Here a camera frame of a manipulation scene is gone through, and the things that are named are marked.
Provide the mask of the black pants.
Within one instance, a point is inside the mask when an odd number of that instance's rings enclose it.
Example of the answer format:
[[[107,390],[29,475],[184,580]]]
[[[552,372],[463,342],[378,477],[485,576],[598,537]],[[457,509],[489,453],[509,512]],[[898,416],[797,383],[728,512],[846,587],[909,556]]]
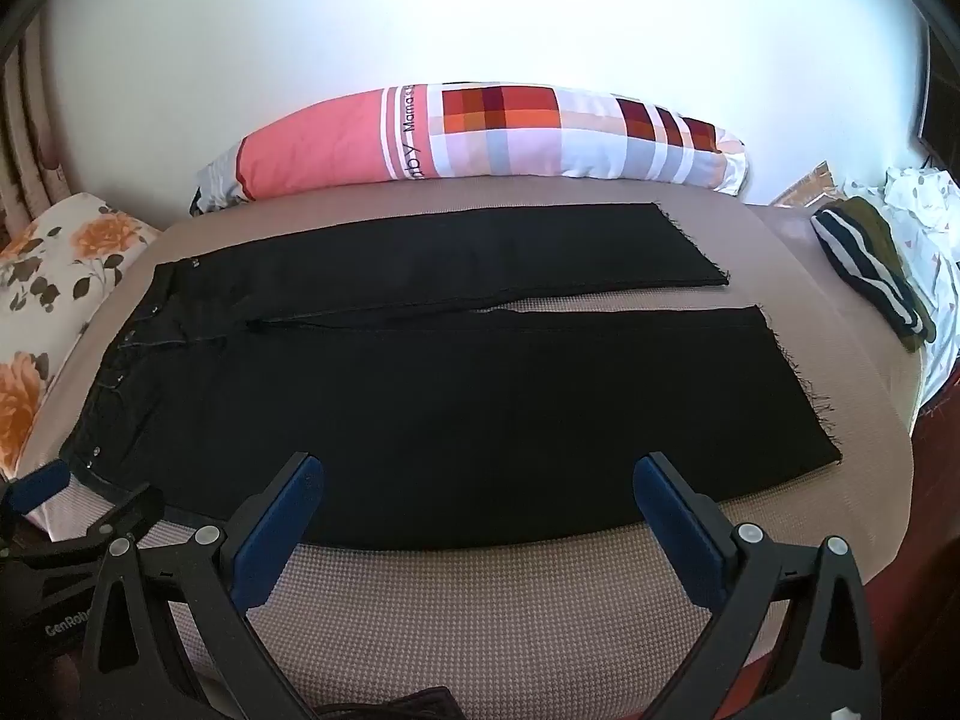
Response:
[[[64,445],[101,496],[224,520],[296,452],[311,543],[463,550],[638,520],[661,452],[734,499],[841,457],[755,307],[547,312],[540,299],[721,286],[657,206],[342,224],[158,266]]]

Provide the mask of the white floral pillow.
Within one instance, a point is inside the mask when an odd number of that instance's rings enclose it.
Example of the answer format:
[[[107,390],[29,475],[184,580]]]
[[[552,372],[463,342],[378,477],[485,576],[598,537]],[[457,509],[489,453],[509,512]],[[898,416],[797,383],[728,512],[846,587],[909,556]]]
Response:
[[[41,406],[71,351],[160,231],[76,193],[2,252],[2,475],[13,478]]]

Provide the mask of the beige woven bed cover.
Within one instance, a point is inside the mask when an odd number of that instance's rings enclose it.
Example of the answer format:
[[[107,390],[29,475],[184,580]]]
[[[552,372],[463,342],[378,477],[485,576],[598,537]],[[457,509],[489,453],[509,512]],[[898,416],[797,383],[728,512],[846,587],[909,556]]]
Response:
[[[99,359],[156,265],[228,245],[381,216],[485,206],[657,203],[729,271],[690,296],[607,294],[599,310],[758,305],[809,384],[843,458],[732,520],[777,539],[843,536],[878,585],[910,522],[923,361],[828,265],[802,210],[676,185],[483,177],[355,185],[168,227],[125,273],[53,383],[23,457],[36,468],[75,424]],[[703,629],[644,527],[496,550],[355,553],[302,546],[254,628],[306,699],[389,699],[444,684],[473,718],[622,718],[658,694]]]

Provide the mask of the brown curtain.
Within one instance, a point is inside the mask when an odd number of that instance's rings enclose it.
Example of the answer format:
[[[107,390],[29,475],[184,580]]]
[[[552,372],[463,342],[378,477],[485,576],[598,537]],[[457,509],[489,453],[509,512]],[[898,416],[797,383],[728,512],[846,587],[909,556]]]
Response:
[[[3,241],[71,195],[47,104],[43,37],[37,15],[2,65]]]

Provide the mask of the striped navy olive garment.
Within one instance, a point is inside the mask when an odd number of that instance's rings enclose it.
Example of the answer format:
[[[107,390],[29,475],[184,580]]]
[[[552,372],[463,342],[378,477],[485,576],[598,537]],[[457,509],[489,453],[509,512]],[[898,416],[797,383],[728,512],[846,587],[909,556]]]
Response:
[[[838,276],[890,325],[908,353],[937,340],[937,328],[908,283],[892,230],[861,197],[833,200],[815,210],[811,226]]]

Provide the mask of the white patterned cloth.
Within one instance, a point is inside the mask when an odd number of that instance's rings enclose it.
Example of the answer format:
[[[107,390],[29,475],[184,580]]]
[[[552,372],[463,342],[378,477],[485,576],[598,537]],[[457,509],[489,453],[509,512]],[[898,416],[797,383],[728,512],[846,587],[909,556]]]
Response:
[[[919,405],[946,385],[958,359],[958,185],[935,167],[890,167],[882,185],[846,182],[889,223],[907,280],[937,330],[924,346]]]

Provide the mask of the pink plaid bolster pillow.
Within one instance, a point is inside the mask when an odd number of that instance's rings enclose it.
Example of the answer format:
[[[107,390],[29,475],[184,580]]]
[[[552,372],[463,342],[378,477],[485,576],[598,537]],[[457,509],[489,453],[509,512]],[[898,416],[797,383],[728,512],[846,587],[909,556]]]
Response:
[[[397,181],[571,177],[737,195],[745,146],[724,128],[613,93],[517,83],[373,89],[285,115],[197,176],[192,215]]]

